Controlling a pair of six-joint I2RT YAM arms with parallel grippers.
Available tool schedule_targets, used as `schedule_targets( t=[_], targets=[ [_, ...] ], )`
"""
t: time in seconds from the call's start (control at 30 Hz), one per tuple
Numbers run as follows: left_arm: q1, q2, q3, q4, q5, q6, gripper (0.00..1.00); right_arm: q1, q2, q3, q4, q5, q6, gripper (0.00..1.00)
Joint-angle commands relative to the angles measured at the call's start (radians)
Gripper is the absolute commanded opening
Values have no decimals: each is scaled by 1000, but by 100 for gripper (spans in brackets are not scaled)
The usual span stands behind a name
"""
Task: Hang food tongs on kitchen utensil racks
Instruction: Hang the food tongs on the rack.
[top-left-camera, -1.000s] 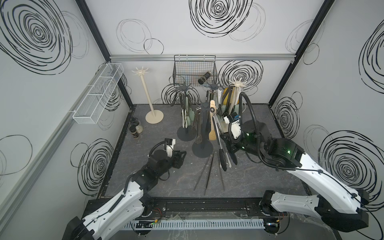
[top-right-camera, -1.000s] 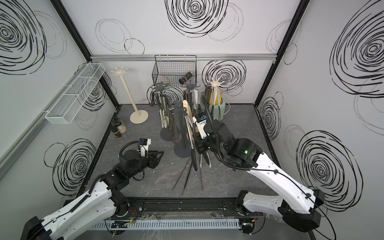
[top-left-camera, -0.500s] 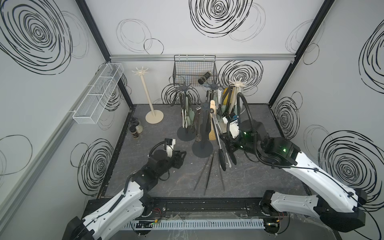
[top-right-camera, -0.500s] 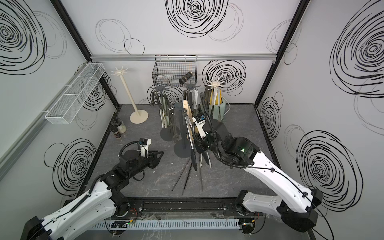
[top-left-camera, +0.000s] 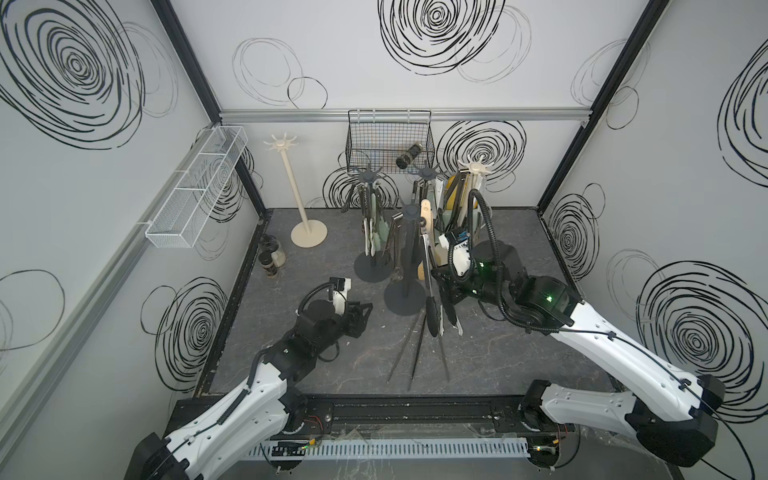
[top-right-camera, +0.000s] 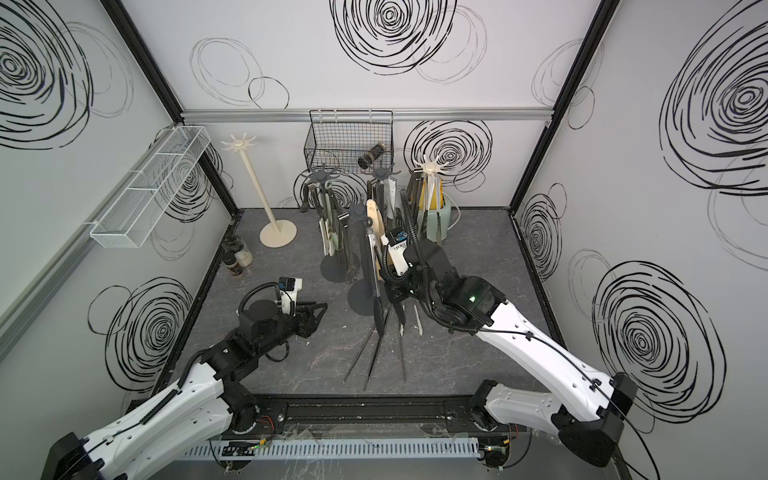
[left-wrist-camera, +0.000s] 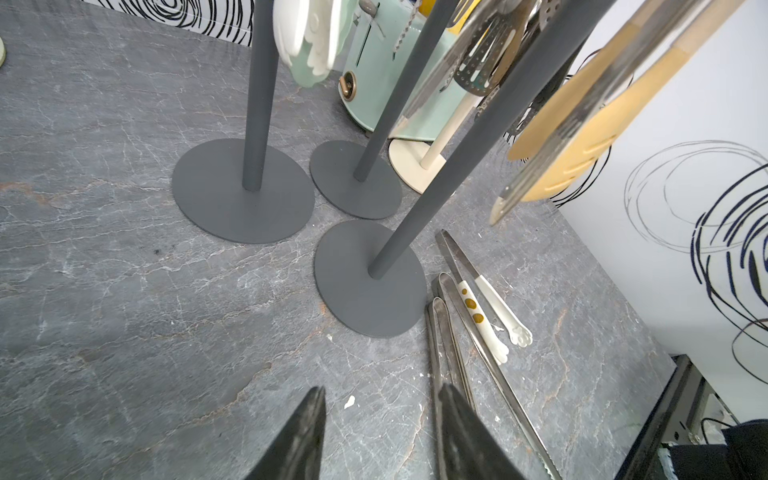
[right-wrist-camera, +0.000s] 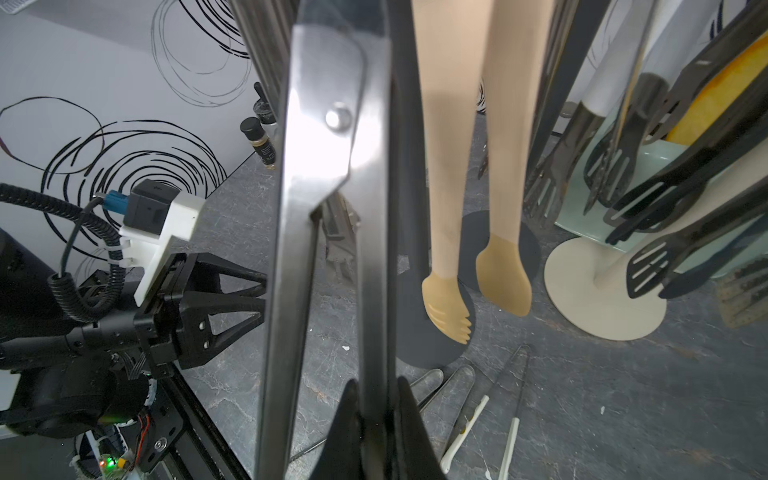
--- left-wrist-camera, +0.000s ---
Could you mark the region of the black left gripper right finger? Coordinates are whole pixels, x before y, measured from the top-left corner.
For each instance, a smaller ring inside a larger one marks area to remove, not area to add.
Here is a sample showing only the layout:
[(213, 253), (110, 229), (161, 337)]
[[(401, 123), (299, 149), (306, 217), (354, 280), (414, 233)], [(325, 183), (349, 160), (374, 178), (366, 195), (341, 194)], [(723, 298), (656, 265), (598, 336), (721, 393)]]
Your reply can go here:
[(524, 479), (453, 384), (438, 399), (440, 479)]

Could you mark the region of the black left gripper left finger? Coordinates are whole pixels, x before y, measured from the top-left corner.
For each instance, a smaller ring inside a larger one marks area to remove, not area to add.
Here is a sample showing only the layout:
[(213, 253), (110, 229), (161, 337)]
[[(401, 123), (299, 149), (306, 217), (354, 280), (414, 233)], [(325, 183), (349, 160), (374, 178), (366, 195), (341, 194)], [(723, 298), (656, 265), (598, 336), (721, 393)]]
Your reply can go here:
[(325, 424), (325, 388), (315, 386), (245, 479), (319, 479)]

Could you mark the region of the dark grey rack stand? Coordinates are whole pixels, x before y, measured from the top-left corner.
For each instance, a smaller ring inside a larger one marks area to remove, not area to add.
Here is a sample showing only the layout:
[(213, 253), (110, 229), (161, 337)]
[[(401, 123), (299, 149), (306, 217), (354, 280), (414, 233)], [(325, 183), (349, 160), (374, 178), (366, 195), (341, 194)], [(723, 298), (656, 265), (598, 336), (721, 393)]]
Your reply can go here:
[(171, 178), (181, 212), (202, 230), (244, 244), (269, 244), (300, 231), (315, 204), (313, 184), (290, 156), (268, 144), (278, 69), (274, 1), (253, 5), (245, 137), (187, 151)]
[(322, 300), (341, 323), (369, 337), (392, 338), (421, 319), (428, 292), (412, 242), (612, 5), (568, 1), (559, 9), (396, 230), (351, 220), (323, 235), (314, 277)]
[(320, 144), (310, 158), (315, 186), (329, 203), (355, 217), (378, 220), (394, 215), (402, 200), (399, 177), (379, 159), (429, 58), (458, 3), (438, 1), (365, 146), (334, 140)]

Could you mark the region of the dark grey rack stand front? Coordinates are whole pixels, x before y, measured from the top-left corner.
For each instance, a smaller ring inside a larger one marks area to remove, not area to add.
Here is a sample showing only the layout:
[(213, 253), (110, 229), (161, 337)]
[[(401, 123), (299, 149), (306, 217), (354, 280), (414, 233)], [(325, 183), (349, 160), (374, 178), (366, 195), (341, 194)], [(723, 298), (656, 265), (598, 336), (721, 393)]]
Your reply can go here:
[(278, 69), (274, 1), (253, 5), (245, 137), (187, 151), (171, 178), (181, 212), (202, 230), (244, 244), (269, 244), (300, 231), (315, 204), (313, 184), (290, 156), (268, 144)]

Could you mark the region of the dark grey rack stand back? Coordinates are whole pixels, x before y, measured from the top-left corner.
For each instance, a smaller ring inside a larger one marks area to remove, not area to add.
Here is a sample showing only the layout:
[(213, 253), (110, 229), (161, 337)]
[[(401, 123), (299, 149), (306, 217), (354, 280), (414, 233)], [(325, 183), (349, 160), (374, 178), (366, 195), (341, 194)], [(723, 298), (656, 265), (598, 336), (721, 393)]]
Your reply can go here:
[(310, 158), (315, 186), (329, 203), (355, 217), (378, 220), (394, 215), (402, 200), (399, 177), (379, 159), (429, 58), (458, 3), (438, 1), (365, 146), (334, 140), (320, 144)]

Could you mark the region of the cream utensil rack stand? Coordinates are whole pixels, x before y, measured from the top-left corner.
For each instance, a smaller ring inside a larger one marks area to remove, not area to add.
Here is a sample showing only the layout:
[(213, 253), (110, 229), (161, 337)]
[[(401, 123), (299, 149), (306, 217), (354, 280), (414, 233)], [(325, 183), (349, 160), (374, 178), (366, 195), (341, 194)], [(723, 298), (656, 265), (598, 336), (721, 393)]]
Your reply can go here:
[(427, 189), (446, 163), (441, 155), (443, 149), (481, 100), (480, 96), (466, 93), (431, 145), (400, 139), (390, 143), (390, 164), (408, 187), (419, 194)]

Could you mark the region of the wooden bamboo tongs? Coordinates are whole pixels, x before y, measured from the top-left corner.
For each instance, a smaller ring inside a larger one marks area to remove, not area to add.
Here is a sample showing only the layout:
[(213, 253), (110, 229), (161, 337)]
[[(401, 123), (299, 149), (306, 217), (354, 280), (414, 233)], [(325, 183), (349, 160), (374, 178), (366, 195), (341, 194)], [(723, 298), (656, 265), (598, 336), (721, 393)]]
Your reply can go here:
[(590, 170), (647, 104), (741, 6), (702, 1), (683, 23), (608, 96), (575, 139), (521, 201), (547, 199), (567, 190)]

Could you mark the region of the white handled slotted steel tongs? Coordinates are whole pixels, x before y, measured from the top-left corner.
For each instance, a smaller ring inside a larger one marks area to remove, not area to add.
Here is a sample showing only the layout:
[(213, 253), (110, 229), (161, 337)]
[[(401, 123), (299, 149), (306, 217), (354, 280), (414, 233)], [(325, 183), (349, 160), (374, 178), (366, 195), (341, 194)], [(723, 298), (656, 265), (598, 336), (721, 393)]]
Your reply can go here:
[(482, 1), (466, 21), (454, 44), (411, 95), (397, 127), (407, 124), (436, 93), (452, 82), (465, 92), (486, 96), (498, 81), (504, 57), (515, 55), (535, 1)]

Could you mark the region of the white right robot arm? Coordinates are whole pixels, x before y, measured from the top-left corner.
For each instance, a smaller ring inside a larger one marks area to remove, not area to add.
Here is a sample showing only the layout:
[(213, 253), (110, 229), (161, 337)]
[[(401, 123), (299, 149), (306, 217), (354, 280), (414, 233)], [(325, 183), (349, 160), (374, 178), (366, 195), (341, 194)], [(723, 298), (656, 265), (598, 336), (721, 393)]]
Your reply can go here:
[(661, 448), (662, 479), (766, 479), (767, 420), (741, 423), (722, 433), (724, 444)]

